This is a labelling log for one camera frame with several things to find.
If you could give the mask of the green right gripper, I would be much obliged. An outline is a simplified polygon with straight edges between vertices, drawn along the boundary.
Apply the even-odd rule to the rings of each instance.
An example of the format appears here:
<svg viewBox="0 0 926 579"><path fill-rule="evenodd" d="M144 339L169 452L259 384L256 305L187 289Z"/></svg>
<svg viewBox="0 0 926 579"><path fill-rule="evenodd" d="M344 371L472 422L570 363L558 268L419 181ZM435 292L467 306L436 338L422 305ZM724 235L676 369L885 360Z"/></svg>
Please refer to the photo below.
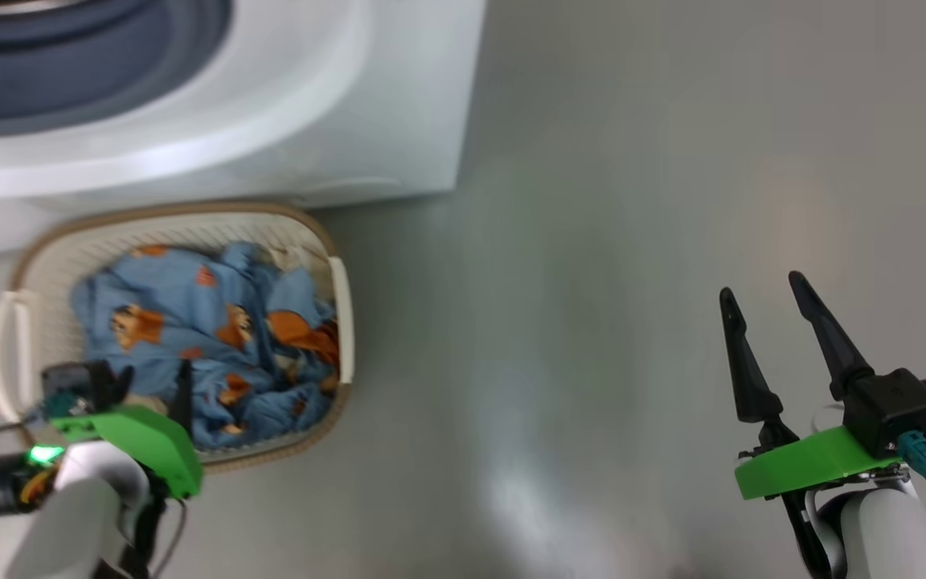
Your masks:
<svg viewBox="0 0 926 579"><path fill-rule="evenodd" d="M813 328L826 360L831 396L845 400L852 382L875 376L875 371L807 277L800 271L791 271L788 282L801 316ZM730 287L720 290L718 301L736 418L744 424L762 422L756 454L735 467L736 485L743 499L751 501L808 490L899 462L895 454L871 455L844 425L807 437L795 436L779 421L783 404L762 375L747 338L746 320Z"/></svg>

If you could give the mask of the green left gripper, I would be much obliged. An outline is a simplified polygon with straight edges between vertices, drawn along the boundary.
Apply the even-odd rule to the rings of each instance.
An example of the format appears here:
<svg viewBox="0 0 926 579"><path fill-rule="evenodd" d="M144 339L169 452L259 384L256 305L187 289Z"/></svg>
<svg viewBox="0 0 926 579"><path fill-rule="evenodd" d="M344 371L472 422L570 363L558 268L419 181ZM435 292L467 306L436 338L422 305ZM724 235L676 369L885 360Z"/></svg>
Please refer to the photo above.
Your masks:
<svg viewBox="0 0 926 579"><path fill-rule="evenodd" d="M100 388L100 407L125 402L135 369L122 368ZM56 485L81 478L102 478L125 501L141 501L150 493L148 475L166 484L166 494L189 499L201 491L203 465L187 431L194 418L194 367L181 363L172 400L172 419L144 406L118 406L80 417L54 417L51 424L67 442Z"/></svg>

